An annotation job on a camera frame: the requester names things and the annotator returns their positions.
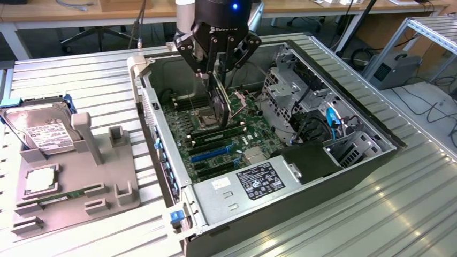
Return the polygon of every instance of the green circuit board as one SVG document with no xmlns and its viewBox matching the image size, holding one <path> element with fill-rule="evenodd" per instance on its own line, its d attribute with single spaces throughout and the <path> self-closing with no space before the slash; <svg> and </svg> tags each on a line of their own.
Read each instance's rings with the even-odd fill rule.
<svg viewBox="0 0 457 257">
<path fill-rule="evenodd" d="M 236 115 L 232 117 L 228 127 L 230 125 L 236 126 L 237 124 L 242 124 L 241 122 L 244 122 L 244 125 L 230 129 L 230 131 L 226 130 L 226 132 L 220 133 L 218 136 L 206 137 L 206 140 L 210 140 L 210 143 L 197 147 L 196 143 L 204 142 L 204 140 L 196 139 L 193 145 L 188 135 L 208 132 L 214 129 L 217 130 L 220 128 L 209 106 L 185 111 L 174 111 L 172 104 L 162 106 L 186 172 L 194 183 L 249 166 L 253 163 L 253 160 L 257 159 L 248 159 L 249 156 L 245 155 L 246 150 L 248 152 L 252 152 L 252 149 L 260 150 L 265 158 L 269 158 L 276 150 L 284 148 L 277 135 L 272 131 L 272 127 L 261 115 L 256 99 L 249 94 L 245 95 L 246 105 L 242 108 L 241 99 L 234 95 L 234 92 L 229 92 L 229 96 L 230 114 L 233 115 L 236 113 Z M 197 154 L 189 154 L 196 148 L 208 145 L 212 146 L 214 144 L 218 145 L 214 149 L 209 149 Z M 226 154 L 197 162 L 190 161 L 192 157 L 210 153 L 225 147 L 230 148 Z"/>
</svg>

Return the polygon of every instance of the blue latch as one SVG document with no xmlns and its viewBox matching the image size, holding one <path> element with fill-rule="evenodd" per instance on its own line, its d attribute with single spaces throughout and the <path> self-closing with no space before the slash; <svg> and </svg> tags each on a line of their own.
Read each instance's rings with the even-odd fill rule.
<svg viewBox="0 0 457 257">
<path fill-rule="evenodd" d="M 185 218 L 184 211 L 178 210 L 178 211 L 172 212 L 170 217 L 172 217 L 172 221 L 170 221 L 172 224 L 176 222 L 180 222 Z"/>
</svg>

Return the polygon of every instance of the aluminum extrusion table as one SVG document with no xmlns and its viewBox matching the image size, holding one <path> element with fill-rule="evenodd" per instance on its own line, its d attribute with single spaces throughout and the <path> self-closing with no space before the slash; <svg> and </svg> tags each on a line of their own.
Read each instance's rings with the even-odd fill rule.
<svg viewBox="0 0 457 257">
<path fill-rule="evenodd" d="M 451 256 L 457 254 L 457 166 L 454 154 L 427 136 L 328 48 L 302 34 L 292 39 L 409 145 L 360 185 L 217 256 Z M 12 189 L 18 140 L 0 131 L 1 256 L 182 256 L 168 239 L 165 208 L 128 85 L 126 58 L 165 47 L 16 62 L 6 75 L 10 96 L 66 90 L 93 116 L 93 133 L 122 125 L 132 133 L 142 206 L 116 216 L 10 243 Z"/>
<path fill-rule="evenodd" d="M 382 52 L 377 56 L 376 60 L 369 63 L 364 71 L 364 78 L 370 80 L 376 71 L 378 70 L 381 63 L 393 49 L 398 39 L 402 37 L 405 30 L 412 28 L 417 33 L 430 39 L 435 44 L 442 46 L 453 56 L 439 67 L 438 71 L 430 78 L 433 81 L 449 64 L 453 62 L 457 56 L 457 16 L 438 16 L 438 17 L 414 17 L 406 18 L 400 25 L 390 41 L 388 42 Z"/>
</svg>

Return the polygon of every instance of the wooden desk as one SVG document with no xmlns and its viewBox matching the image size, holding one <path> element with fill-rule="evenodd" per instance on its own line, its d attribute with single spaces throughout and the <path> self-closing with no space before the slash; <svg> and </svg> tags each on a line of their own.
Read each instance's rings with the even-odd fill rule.
<svg viewBox="0 0 457 257">
<path fill-rule="evenodd" d="M 72 0 L 72 3 L 86 3 L 90 0 Z M 73 8 L 58 5 L 54 0 L 29 0 L 26 5 L 5 5 L 0 13 L 2 23 L 0 32 L 2 33 L 8 45 L 17 59 L 30 59 L 30 55 L 21 42 L 17 30 L 37 28 L 88 27 L 88 26 L 114 26 L 132 24 L 137 16 L 137 11 L 101 12 L 97 0 L 92 0 L 96 5 L 88 6 L 88 11 L 82 12 Z M 346 33 L 337 47 L 341 48 L 349 34 L 360 20 L 365 3 L 353 5 L 349 14 L 354 18 L 349 24 Z M 442 10 L 442 0 L 433 0 L 435 14 Z M 344 15 L 348 7 L 342 4 L 318 5 L 309 0 L 264 0 L 264 18 L 277 17 L 306 17 L 306 16 L 337 16 Z M 398 13 L 421 12 L 422 6 L 396 6 L 389 0 L 378 0 L 370 13 Z M 176 5 L 174 0 L 153 0 L 153 8 L 145 11 L 145 24 L 174 22 Z"/>
<path fill-rule="evenodd" d="M 70 0 L 74 4 L 94 2 L 88 11 L 68 8 L 54 0 L 28 0 L 25 5 L 6 5 L 1 13 L 5 22 L 66 21 L 136 18 L 138 11 L 102 12 L 97 0 Z M 145 17 L 176 16 L 174 0 L 153 0 L 153 8 L 145 10 Z"/>
</svg>

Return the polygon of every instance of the power supply label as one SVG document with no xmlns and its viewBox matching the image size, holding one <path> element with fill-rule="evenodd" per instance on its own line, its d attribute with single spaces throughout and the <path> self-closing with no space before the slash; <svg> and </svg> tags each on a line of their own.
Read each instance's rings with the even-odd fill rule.
<svg viewBox="0 0 457 257">
<path fill-rule="evenodd" d="M 250 200 L 256 200 L 285 188 L 269 162 L 238 172 L 236 175 Z"/>
</svg>

